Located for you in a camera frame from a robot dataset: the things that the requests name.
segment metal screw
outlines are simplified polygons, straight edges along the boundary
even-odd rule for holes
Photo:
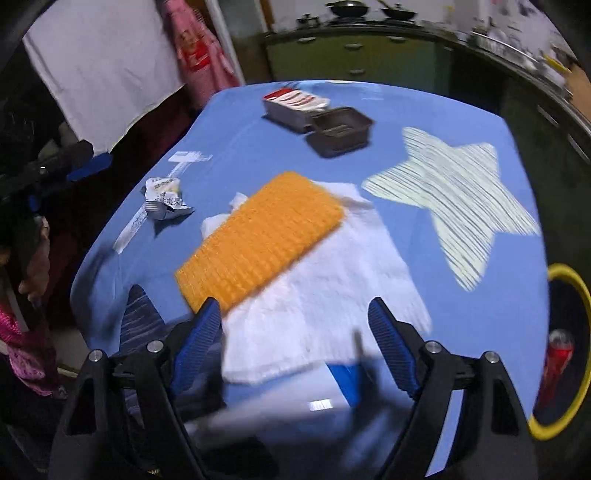
[[[490,350],[484,354],[484,358],[486,358],[492,364],[498,363],[501,359],[498,353],[491,352]]]
[[[88,360],[91,362],[98,362],[101,358],[103,358],[103,352],[100,350],[93,350],[88,354]]]
[[[148,352],[150,352],[150,353],[158,353],[163,348],[164,348],[164,344],[160,340],[152,340],[148,344]]]
[[[441,344],[439,342],[435,342],[433,340],[428,341],[425,343],[425,348],[429,353],[439,353],[441,352]]]

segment wok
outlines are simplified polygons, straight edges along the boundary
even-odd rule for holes
[[[384,7],[382,8],[382,12],[388,17],[393,20],[410,20],[414,17],[417,13],[413,12],[412,10],[407,10],[406,8],[402,7],[400,4],[394,4],[394,7],[389,6],[386,2],[382,0],[378,0]]]
[[[364,16],[369,7],[359,0],[340,0],[326,4],[330,11],[341,18],[359,18]]]

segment hanging towel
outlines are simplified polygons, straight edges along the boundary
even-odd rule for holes
[[[222,375],[256,383],[317,362],[380,357],[367,310],[382,297],[394,316],[423,334],[431,319],[404,260],[373,204],[353,184],[317,183],[345,210],[341,225],[260,292],[224,317]],[[246,197],[231,202],[237,209]],[[207,218],[207,238],[227,220]]]
[[[147,0],[57,0],[24,44],[72,130],[97,154],[183,85]]]
[[[206,27],[200,13],[184,0],[167,0],[174,45],[181,73],[191,92],[194,107],[201,109],[220,90],[239,85],[217,38]]]

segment orange sponge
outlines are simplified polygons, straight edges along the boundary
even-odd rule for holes
[[[222,313],[263,287],[337,227],[337,199],[293,172],[278,175],[208,236],[177,270],[194,312],[207,297]]]

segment blue gripper pad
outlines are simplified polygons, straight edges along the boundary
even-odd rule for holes
[[[195,327],[174,359],[174,373],[170,388],[174,395],[188,390],[198,375],[209,347],[222,325],[219,303],[207,299],[196,314]]]
[[[368,322],[398,388],[415,398],[421,388],[416,375],[416,359],[395,326],[399,322],[381,299],[370,302]]]

